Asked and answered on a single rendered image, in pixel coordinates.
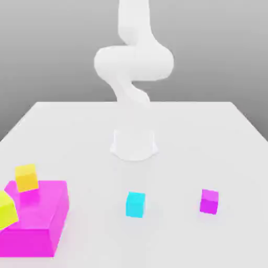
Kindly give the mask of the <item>small cyan cube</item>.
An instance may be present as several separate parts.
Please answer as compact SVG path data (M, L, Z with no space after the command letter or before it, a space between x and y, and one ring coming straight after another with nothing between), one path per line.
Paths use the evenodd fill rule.
M129 192L126 199L126 216L142 218L145 211L145 193Z

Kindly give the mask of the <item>small orange cube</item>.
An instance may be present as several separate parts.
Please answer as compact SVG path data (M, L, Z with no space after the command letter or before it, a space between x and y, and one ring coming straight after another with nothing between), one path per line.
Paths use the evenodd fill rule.
M15 167L15 181L19 193L38 189L36 166L26 164Z

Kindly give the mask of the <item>small purple cube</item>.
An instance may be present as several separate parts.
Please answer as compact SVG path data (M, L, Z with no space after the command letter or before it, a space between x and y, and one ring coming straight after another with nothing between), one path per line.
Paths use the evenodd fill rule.
M215 215L218 209L219 193L217 191L202 189L199 211Z

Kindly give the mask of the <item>small yellow-green cube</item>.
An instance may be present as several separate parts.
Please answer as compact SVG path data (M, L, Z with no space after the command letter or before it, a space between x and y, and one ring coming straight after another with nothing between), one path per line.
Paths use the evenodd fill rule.
M0 191L0 231L18 221L14 200L5 192Z

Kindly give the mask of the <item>large magenta box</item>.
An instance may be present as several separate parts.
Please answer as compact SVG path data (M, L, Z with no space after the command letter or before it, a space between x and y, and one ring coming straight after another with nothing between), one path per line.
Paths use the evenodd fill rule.
M13 198L18 221L0 231L0 257L53 257L69 211L66 181L39 181L19 193L15 181L5 192Z

